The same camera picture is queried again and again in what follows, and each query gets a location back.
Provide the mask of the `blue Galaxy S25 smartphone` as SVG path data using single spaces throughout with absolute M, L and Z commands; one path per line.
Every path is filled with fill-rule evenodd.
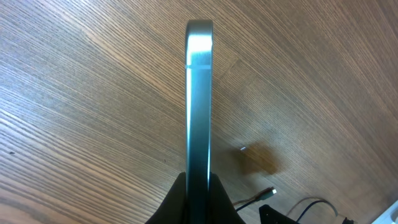
M 189 223 L 206 223 L 210 188 L 213 22 L 191 20 L 185 36 L 185 108 Z

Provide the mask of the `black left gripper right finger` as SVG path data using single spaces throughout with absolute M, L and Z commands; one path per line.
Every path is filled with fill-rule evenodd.
M 219 177 L 210 173 L 208 218 L 210 224 L 244 224 L 226 193 Z

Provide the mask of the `white power strip socket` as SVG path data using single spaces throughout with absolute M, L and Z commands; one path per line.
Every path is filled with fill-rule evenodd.
M 395 201 L 385 212 L 377 217 L 372 224 L 398 224 L 398 201 Z

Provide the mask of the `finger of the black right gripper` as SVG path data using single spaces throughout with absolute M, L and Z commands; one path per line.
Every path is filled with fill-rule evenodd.
M 291 218 L 279 213 L 269 205 L 259 207 L 261 224 L 299 224 Z

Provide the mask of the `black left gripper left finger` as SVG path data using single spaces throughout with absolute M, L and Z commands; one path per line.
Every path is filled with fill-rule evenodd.
M 186 173 L 182 172 L 146 224 L 183 224 L 186 219 Z

